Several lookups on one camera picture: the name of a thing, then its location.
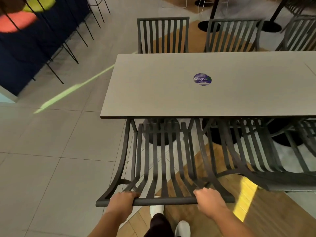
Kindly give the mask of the person's right hand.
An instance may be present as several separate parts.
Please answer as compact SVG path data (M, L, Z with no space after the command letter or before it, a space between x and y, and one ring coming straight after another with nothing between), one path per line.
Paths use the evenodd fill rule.
M196 198L200 212L208 218L218 220L230 212L225 201L217 190L213 189L211 198Z

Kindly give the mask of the person's left hand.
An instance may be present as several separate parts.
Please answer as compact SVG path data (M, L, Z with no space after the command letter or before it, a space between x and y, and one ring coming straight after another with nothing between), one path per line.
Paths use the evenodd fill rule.
M116 193L110 199L106 214L113 217L118 223L123 223L132 213L134 199L125 198L122 192Z

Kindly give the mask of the dark grey slatted metal chair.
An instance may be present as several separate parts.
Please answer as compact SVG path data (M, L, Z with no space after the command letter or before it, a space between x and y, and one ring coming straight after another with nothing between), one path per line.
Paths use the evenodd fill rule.
M195 122L199 140L200 151L203 159L204 168L207 177L199 179L196 173L195 158L193 156L191 130ZM127 158L127 148L129 143L130 127L134 131L133 153L132 153L132 170L131 180L122 179L123 169ZM107 207L110 198L113 196L117 186L125 184L127 187L124 191L143 192L149 178L149 133L158 133L156 124L153 125L153 131L149 130L147 124L136 127L135 120L129 118L125 123L125 134L122 148L122 155L113 182L105 193L96 201L96 207ZM175 197L170 197L167 184L165 144L157 146L157 140L154 136L153 143L153 180L145 198L136 198L133 206L150 206L150 205L187 205L197 204L196 197L193 193L195 189L201 189L208 185L213 185L221 194L226 203L234 203L235 197L228 192L218 181L215 175L215 162L208 160L203 143L203 134L209 130L207 127L201 128L198 119L191 119L189 126L185 123L176 125L171 129L168 124L167 133L169 135L169 156L170 156L170 176L175 191Z
M189 17L138 18L138 53L188 53Z
M289 131L293 123L306 120L290 119L280 131L270 134L267 125L274 119L241 118L209 119L203 127L209 143L215 175L238 174L247 177L267 191L316 192L316 158L302 144L297 146ZM213 143L211 128L217 127L221 145ZM290 147L280 145L272 137L285 133Z
M211 19L204 52L259 51L264 19Z
M275 51L316 51L316 15L293 17Z
M293 126L308 151L316 158L316 120L295 121Z

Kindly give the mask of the person's right forearm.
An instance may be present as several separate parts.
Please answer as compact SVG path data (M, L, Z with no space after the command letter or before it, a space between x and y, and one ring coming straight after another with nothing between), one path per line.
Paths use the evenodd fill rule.
M256 237L254 232L227 207L213 208L209 215L219 227L223 237Z

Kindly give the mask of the person's left forearm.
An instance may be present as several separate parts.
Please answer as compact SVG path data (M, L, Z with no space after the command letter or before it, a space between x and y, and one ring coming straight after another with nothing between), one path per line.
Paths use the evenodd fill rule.
M116 237L120 225L127 220L130 214L131 211L106 210L87 237Z

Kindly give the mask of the person's white left shoe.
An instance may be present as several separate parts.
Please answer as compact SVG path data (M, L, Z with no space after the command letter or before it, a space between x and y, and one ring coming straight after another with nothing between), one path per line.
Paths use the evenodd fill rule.
M158 217L164 217L164 205L151 205L149 207L149 213L151 216L151 220L154 220L154 218Z

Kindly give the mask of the person's white shoe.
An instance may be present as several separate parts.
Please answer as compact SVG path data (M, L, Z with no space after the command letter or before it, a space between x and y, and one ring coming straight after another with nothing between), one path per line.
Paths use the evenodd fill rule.
M175 229L175 237L191 237L191 228L187 221L181 220Z
M164 217L164 205L151 205L149 207L149 213L151 216L151 220L154 220L154 218L158 217Z

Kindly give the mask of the person's dark trouser leg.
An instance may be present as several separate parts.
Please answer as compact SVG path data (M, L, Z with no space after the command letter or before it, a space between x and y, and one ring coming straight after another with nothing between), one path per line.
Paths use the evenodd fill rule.
M168 219L162 213L157 213L152 217L144 237L174 237L174 232Z

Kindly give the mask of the person's white right shoe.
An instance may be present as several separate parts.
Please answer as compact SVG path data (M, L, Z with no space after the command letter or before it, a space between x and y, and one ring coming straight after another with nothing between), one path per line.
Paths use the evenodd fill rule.
M191 237L191 228L187 221L181 220L175 229L175 237Z

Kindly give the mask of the black round table base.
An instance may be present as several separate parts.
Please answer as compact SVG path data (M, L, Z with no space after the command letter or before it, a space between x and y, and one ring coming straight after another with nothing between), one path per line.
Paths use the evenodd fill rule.
M270 134L274 134L280 131L283 127L285 127L288 124L289 124L289 119L274 119L267 125L267 128ZM296 131L289 131L289 134L291 135L293 141L295 142L297 146L301 146L303 144L302 139L300 138L299 134ZM213 143L221 145L221 139L220 139L219 130L217 127L211 128L211 138L212 138ZM280 145L287 146L287 147L291 146L285 133L275 135L272 137L272 139L274 142Z
M149 130L153 131L153 125L156 124L156 127L158 129L158 133L154 134L152 132L149 133L149 143L154 143L154 136L157 140L157 146L161 146L162 142L164 142L165 145L169 145L169 135L167 133L167 127L168 124L171 124L171 129L174 130L176 125L179 124L177 119L174 118L151 118L151 119L145 119L143 122L144 128L146 128L147 124L149 125ZM161 134L160 129L163 126L164 133Z

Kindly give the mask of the long grey table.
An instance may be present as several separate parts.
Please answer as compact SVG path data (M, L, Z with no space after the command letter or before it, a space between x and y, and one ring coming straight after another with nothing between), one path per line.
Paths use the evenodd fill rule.
M200 86L194 75L212 82ZM316 117L316 51L120 54L102 119Z

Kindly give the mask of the round blue sticker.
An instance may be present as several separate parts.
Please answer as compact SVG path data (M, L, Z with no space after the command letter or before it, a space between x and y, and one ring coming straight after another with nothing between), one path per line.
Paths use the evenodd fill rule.
M211 77L204 73L194 75L193 80L196 84L200 86L207 86L212 82Z

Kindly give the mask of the navy counter with coloured circles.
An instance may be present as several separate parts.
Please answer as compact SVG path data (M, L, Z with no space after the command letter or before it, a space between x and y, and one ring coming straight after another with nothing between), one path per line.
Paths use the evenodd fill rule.
M60 52L78 60L68 45L90 14L87 0L0 0L0 86L15 96Z

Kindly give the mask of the black pedestal table leg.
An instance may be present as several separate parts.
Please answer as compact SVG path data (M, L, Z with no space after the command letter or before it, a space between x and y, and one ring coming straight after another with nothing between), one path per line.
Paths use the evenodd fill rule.
M204 31L204 32L207 32L207 31L217 32L217 31L219 31L221 25L220 24L216 24L215 21L214 21L214 17L215 17L215 13L216 13L218 4L219 4L219 0L214 0L214 4L213 4L213 7L212 7L212 11L211 11L211 15L210 15L209 21L205 20L205 21L201 21L201 22L198 23L198 28L201 31Z
M274 14L272 15L270 20L265 20L262 22L258 22L256 24L256 27L261 27L261 30L264 32L281 32L283 30L283 27L275 22L277 16L279 15L282 8L285 6L288 0L282 0L280 4L278 5L277 9L275 10Z

